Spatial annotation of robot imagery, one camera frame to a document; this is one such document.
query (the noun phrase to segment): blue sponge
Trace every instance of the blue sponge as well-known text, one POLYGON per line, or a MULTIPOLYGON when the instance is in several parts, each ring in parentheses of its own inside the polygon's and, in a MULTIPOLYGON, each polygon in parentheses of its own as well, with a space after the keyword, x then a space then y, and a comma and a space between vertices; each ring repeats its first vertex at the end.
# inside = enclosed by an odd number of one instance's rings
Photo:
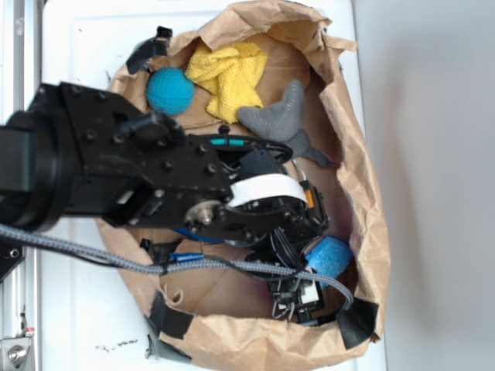
MULTIPOLYGON (((337 278, 349 265, 353 252, 349 245, 335 237, 325 237, 311 252, 306 259, 309 266, 320 274, 331 278, 337 278)), ((321 288, 328 284, 321 283, 321 288)))
POLYGON ((169 116, 181 114, 193 102, 194 84, 184 71, 167 67, 151 75, 146 88, 149 104, 169 116))

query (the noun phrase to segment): gray plush toy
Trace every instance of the gray plush toy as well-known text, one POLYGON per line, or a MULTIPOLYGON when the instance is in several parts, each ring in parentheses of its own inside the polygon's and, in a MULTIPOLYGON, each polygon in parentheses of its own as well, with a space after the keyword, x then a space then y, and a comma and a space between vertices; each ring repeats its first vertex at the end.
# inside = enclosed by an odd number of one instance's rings
POLYGON ((281 101, 262 109, 241 107, 237 117, 260 138, 290 147, 294 152, 292 158, 304 156, 324 167, 332 165, 327 155, 311 146, 308 133, 302 128, 304 86, 299 80, 287 85, 281 101))

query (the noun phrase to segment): white wall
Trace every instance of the white wall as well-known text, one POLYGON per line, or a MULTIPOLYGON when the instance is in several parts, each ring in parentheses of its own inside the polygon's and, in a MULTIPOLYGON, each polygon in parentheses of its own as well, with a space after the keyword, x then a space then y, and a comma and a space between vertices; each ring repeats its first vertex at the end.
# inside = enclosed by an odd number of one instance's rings
POLYGON ((495 2, 354 0, 389 371, 495 369, 495 2))

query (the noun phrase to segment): blue ball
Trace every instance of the blue ball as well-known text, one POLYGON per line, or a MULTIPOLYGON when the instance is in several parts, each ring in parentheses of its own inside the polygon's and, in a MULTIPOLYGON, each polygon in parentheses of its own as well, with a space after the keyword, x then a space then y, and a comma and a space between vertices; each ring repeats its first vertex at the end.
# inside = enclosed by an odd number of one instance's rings
POLYGON ((184 71, 167 67, 151 75, 146 88, 149 104, 169 116, 181 114, 193 102, 194 84, 184 71))

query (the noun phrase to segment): yellow towel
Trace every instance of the yellow towel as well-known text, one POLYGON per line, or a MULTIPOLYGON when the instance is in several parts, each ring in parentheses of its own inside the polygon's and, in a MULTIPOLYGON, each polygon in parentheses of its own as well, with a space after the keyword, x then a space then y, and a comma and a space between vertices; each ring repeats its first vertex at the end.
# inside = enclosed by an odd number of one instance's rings
POLYGON ((254 43, 238 43, 215 52, 201 43, 189 61, 186 76, 212 93, 208 113, 233 124, 240 107, 263 107, 255 87, 267 59, 254 43))

